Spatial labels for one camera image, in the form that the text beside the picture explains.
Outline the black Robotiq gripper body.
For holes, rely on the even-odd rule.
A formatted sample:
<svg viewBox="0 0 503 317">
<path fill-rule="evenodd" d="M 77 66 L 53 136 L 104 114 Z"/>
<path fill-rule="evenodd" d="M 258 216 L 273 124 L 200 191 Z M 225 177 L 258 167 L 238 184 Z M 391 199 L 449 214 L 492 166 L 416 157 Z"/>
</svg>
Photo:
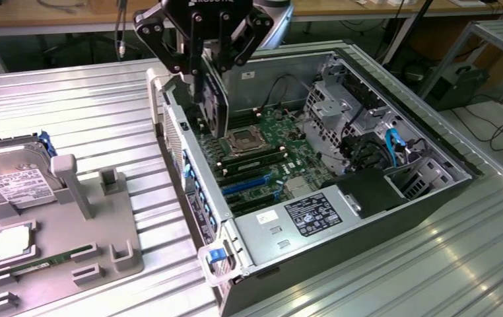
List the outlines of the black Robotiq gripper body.
<svg viewBox="0 0 503 317">
<path fill-rule="evenodd" d="M 161 1 L 165 17 L 174 25 L 184 42 L 197 37 L 204 41 L 218 40 L 228 34 L 233 42 L 252 38 L 246 19 L 253 9 L 252 1 Z"/>
</svg>

